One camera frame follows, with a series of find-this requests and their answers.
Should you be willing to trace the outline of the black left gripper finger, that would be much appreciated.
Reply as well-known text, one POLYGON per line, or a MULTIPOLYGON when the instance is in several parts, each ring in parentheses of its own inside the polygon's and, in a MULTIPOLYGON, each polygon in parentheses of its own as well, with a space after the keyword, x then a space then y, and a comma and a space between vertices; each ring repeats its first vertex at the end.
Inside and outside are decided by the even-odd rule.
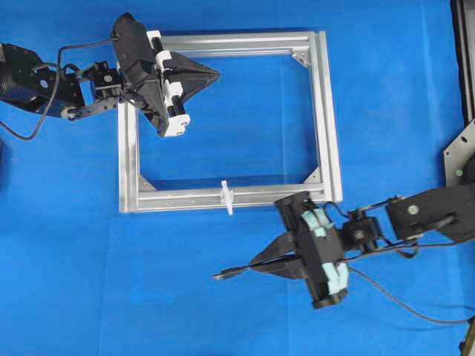
POLYGON ((207 76, 219 76, 219 72, 202 65, 199 62, 185 57, 177 52, 170 52, 171 58, 163 60, 165 70, 170 70, 172 74, 199 74, 207 76))
POLYGON ((220 73, 209 68, 203 70, 174 69, 166 71, 166 78, 170 82, 181 83, 183 92, 180 99, 184 104, 188 99, 216 82, 220 78, 220 73))

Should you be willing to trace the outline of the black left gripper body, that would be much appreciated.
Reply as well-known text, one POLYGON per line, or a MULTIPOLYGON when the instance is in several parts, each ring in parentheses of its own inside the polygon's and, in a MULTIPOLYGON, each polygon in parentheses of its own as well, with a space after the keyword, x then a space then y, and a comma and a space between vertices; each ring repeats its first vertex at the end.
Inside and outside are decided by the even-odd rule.
POLYGON ((113 25, 111 36, 119 68, 125 79, 123 96, 132 101, 161 137, 181 136, 190 123, 182 95, 182 83, 165 77, 169 50, 156 50, 145 26, 130 13, 123 13, 113 25))

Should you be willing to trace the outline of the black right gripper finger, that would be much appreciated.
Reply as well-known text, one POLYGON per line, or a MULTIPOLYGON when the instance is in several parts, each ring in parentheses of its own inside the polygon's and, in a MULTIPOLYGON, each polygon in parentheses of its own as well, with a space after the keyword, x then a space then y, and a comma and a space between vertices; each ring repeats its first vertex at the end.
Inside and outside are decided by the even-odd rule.
POLYGON ((263 251, 258 253, 251 264, 264 264, 280 262, 299 261, 299 256, 295 254, 295 238, 292 233, 284 233, 276 237, 263 251))
POLYGON ((274 274, 291 280, 307 279, 307 273, 300 257, 282 257, 280 259, 258 263, 251 270, 264 274, 274 274))

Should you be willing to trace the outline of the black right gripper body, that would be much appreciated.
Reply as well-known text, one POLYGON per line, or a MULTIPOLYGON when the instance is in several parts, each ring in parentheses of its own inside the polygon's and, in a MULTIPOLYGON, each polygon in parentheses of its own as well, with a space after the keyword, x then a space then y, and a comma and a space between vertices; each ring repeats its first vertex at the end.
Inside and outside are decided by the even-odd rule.
POLYGON ((349 269, 334 223, 323 205, 302 191, 275 201, 286 230, 295 238, 295 253, 307 273, 307 286, 314 309, 334 306, 348 293, 349 269))

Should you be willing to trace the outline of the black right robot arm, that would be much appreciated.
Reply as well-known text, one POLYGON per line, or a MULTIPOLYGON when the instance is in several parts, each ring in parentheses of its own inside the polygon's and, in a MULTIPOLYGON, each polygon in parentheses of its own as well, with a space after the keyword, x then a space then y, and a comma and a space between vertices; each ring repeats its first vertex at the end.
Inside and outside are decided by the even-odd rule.
MULTIPOLYGON (((416 239, 437 230, 455 243, 474 238, 474 184, 435 188, 384 203, 398 240, 417 247, 416 239)), ((307 283, 316 309, 340 303, 348 293, 350 269, 344 259, 348 251, 363 255, 380 250, 382 233, 375 217, 365 208, 351 211, 337 228, 322 205, 307 191, 275 202, 286 231, 276 237, 249 266, 260 273, 307 283)))

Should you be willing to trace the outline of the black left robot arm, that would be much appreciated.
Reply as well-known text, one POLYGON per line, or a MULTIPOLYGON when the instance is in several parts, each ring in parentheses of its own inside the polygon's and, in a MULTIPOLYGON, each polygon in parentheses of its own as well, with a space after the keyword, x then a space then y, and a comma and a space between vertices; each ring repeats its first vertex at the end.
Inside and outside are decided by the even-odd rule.
POLYGON ((1 101, 42 118, 76 121, 128 103, 139 109, 161 137, 179 136, 190 123, 184 104, 220 77, 218 71, 166 49, 158 31, 148 35, 130 13, 115 22, 109 39, 118 65, 94 62, 80 69, 44 62, 14 44, 1 44, 1 101))

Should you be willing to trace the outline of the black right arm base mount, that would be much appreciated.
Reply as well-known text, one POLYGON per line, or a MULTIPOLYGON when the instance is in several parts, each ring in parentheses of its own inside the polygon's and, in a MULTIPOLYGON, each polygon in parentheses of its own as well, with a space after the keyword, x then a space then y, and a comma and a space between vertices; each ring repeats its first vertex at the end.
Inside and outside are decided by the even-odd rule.
POLYGON ((442 152, 447 187, 474 180, 474 120, 442 152))

